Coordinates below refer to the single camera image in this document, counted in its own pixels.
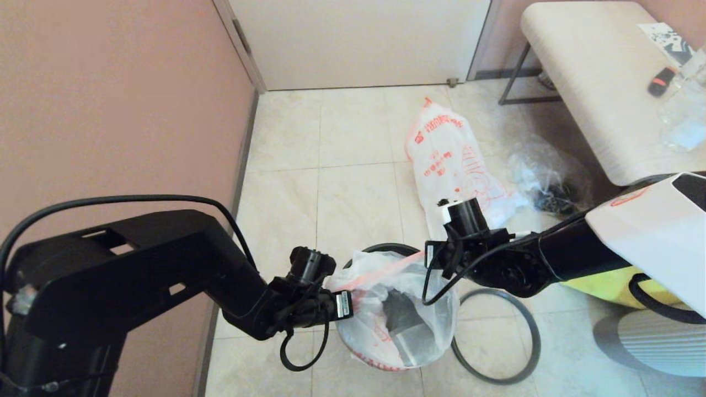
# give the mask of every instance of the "baseboard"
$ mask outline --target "baseboard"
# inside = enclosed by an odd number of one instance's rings
[[[248,165],[248,154],[250,152],[250,142],[253,138],[253,129],[255,127],[255,114],[258,109],[258,100],[260,94],[255,90],[253,94],[253,102],[250,107],[250,117],[248,119],[248,126],[245,131],[245,137],[243,137],[243,142],[240,145],[240,153],[238,158],[240,159],[240,164],[238,164],[238,171],[236,172],[235,181],[235,192],[233,195],[233,202],[231,203],[231,213],[233,217],[238,214],[238,206],[240,204],[240,197],[243,193],[243,182],[245,181],[245,169]],[[228,227],[228,233],[233,235],[233,230]],[[206,382],[208,381],[208,368],[211,363],[211,350],[213,349],[213,339],[216,332],[216,321],[218,320],[218,310],[219,307],[212,300],[210,301],[210,316],[207,320],[207,328],[205,333],[205,338],[203,341],[203,349],[199,360],[201,361],[201,370],[196,375],[196,382],[194,384],[193,395],[195,397],[204,397],[206,395]]]
[[[492,78],[510,78],[513,75],[514,69],[498,69],[494,71],[478,71],[474,80],[489,80]],[[542,72],[541,68],[520,69],[517,77],[534,77],[539,76]]]

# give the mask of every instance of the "white door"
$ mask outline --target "white door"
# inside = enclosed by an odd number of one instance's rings
[[[465,81],[491,0],[229,0],[268,90]]]

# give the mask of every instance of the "bench leg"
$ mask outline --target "bench leg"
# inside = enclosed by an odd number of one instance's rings
[[[508,94],[510,94],[510,90],[513,88],[513,84],[515,83],[515,80],[517,79],[517,75],[520,74],[520,69],[522,68],[522,64],[525,62],[525,59],[527,58],[527,54],[529,54],[531,48],[532,48],[532,46],[529,43],[527,43],[527,45],[525,45],[525,49],[522,51],[522,55],[520,55],[520,60],[517,61],[517,66],[515,66],[515,70],[513,70],[513,74],[510,76],[510,81],[508,81],[508,86],[505,87],[505,92],[503,93],[503,96],[500,97],[500,100],[498,101],[500,106],[516,105],[516,104],[520,104],[520,103],[558,102],[561,100],[560,96],[508,99]]]

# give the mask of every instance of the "tile floor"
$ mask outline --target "tile floor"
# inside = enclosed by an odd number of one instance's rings
[[[597,198],[614,193],[562,103],[499,107],[505,80],[443,85],[270,92],[261,97],[238,222],[266,280],[284,275],[298,245],[316,247],[339,264],[353,249],[380,242],[421,247],[428,237],[412,166],[403,142],[424,97],[464,115],[492,172],[519,134],[548,138],[589,170]],[[533,79],[516,92],[538,93]],[[530,209],[511,230],[556,222]],[[475,288],[466,282],[462,290]],[[258,342],[219,318],[207,397],[221,396],[704,396],[701,379],[648,374],[606,358],[592,324],[618,307],[555,285],[525,300],[542,335],[534,374],[514,386],[493,386],[468,374],[448,351],[437,362],[387,373],[351,358],[333,331],[322,358],[304,372],[280,364],[282,336]],[[321,328],[302,330],[289,344],[295,363],[318,349]],[[497,377],[518,371],[529,354],[529,331],[498,298],[478,297],[462,308],[457,330],[467,359]]]

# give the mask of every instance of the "pink wall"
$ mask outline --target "pink wall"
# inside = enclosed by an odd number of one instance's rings
[[[527,42],[520,30],[522,12],[538,0],[493,0],[497,7],[495,20],[488,20],[479,49],[479,71],[513,69]],[[639,0],[658,21],[677,29],[695,47],[706,42],[706,0]],[[530,52],[523,67],[538,67],[539,62]]]
[[[253,87],[210,0],[5,0],[0,37],[0,237],[86,196],[231,203]],[[74,210],[20,243],[183,207]],[[200,296],[131,333],[112,395],[192,395],[209,316]]]

